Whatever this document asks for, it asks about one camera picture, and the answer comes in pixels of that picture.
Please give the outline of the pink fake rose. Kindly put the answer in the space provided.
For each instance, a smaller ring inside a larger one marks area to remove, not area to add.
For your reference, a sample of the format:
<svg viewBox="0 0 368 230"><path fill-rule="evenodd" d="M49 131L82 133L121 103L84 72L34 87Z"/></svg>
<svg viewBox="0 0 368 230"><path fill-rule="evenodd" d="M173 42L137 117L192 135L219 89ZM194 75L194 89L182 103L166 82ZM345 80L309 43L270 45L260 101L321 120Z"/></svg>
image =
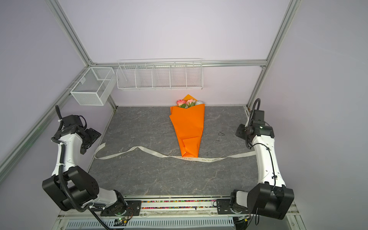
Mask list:
<svg viewBox="0 0 368 230"><path fill-rule="evenodd" d="M176 103L180 108L187 108L186 100L178 100Z"/></svg>

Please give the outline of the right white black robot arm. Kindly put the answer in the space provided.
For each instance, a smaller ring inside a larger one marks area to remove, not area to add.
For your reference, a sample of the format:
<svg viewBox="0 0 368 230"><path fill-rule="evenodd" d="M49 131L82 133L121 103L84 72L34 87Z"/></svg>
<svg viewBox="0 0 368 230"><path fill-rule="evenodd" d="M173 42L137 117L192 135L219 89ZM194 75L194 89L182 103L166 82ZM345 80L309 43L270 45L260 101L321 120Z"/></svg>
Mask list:
<svg viewBox="0 0 368 230"><path fill-rule="evenodd" d="M260 110L261 100L253 105L247 125L240 124L236 136L255 151L258 184L249 192L234 190L230 207L234 213L249 213L282 220L294 200L294 192L286 187L275 154L275 134Z"/></svg>

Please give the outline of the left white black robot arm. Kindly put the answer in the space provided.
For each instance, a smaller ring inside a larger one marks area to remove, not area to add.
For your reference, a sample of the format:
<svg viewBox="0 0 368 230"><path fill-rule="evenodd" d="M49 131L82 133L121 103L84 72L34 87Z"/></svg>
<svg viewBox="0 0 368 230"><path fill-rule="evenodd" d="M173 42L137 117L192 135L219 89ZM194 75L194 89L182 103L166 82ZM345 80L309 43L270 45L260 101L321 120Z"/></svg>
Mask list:
<svg viewBox="0 0 368 230"><path fill-rule="evenodd" d="M88 128L83 116L63 117L58 105L55 110L59 127L51 140L58 146L57 162L51 177L42 182L42 188L62 211L88 210L107 230L101 217L125 215L128 203L117 190L100 188L97 181L78 165L80 157L101 133Z"/></svg>

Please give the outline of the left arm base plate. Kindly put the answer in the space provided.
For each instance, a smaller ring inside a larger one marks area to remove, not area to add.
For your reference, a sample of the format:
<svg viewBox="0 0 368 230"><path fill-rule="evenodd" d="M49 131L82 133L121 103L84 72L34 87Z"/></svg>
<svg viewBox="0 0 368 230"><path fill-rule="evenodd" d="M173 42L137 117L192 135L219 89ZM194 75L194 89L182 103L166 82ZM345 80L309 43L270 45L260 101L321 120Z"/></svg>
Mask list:
<svg viewBox="0 0 368 230"><path fill-rule="evenodd" d="M138 216L141 210L141 200L128 200L125 203L116 202L115 204L101 211L102 217Z"/></svg>

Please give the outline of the aluminium mounting rail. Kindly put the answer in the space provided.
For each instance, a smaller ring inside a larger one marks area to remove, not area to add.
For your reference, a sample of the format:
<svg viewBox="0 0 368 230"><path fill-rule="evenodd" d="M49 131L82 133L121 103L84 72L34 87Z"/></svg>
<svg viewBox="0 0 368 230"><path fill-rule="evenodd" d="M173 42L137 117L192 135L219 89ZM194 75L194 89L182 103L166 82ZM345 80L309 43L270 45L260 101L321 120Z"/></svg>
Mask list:
<svg viewBox="0 0 368 230"><path fill-rule="evenodd" d="M230 198L229 196L124 196L125 201L141 200L141 210L138 216L133 218L216 218L216 217L237 217L251 218L253 214L246 211L231 215L219 215L214 202L220 198Z"/></svg>

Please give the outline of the small white mesh basket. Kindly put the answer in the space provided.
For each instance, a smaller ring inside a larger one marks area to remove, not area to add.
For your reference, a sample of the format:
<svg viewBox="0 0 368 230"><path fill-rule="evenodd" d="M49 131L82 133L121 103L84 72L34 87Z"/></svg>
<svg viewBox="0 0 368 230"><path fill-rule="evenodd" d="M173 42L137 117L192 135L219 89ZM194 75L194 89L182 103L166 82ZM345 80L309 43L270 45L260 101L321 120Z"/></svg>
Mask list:
<svg viewBox="0 0 368 230"><path fill-rule="evenodd" d="M111 67L89 67L71 89L79 105L103 106L117 83Z"/></svg>

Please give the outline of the orange yellow wrapping paper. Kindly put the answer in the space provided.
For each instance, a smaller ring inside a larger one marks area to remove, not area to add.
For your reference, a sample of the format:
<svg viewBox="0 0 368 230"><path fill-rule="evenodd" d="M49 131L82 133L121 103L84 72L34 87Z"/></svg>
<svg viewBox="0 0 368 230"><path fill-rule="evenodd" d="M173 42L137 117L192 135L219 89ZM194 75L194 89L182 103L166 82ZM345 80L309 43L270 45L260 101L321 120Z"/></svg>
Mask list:
<svg viewBox="0 0 368 230"><path fill-rule="evenodd" d="M183 100L195 99L187 95ZM205 104L170 108L170 120L177 136L182 157L197 158L204 130Z"/></svg>

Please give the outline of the white vent grille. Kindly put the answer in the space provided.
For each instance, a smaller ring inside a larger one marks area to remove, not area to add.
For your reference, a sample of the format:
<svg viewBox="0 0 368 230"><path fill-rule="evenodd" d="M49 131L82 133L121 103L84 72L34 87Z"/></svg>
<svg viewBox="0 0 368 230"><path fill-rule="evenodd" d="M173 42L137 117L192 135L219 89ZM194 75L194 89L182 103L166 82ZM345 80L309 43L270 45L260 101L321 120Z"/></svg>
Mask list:
<svg viewBox="0 0 368 230"><path fill-rule="evenodd" d="M110 229L185 229L206 227L234 227L233 218L133 218L127 223L120 219L103 219ZM66 225L66 230L103 230L96 219L73 219Z"/></svg>

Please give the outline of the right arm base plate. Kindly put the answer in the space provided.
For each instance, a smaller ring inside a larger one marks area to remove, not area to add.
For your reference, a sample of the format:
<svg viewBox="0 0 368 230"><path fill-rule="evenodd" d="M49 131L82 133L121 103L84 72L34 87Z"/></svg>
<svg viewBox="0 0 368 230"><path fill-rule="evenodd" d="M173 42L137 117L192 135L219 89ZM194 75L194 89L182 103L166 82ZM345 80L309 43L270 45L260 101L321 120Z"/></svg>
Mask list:
<svg viewBox="0 0 368 230"><path fill-rule="evenodd" d="M215 208L217 209L217 213L219 215L231 215L237 214L231 207L231 199L230 198L220 198L217 199L214 204Z"/></svg>

